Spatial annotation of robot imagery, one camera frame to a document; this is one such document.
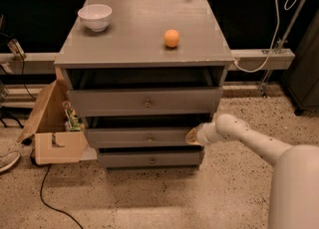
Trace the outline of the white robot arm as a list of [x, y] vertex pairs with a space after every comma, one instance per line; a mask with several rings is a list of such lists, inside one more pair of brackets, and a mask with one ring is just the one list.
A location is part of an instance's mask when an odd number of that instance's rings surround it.
[[319, 147], [291, 145], [250, 128], [244, 120], [222, 114], [194, 127], [189, 144], [239, 141], [273, 166], [268, 229], [319, 229]]

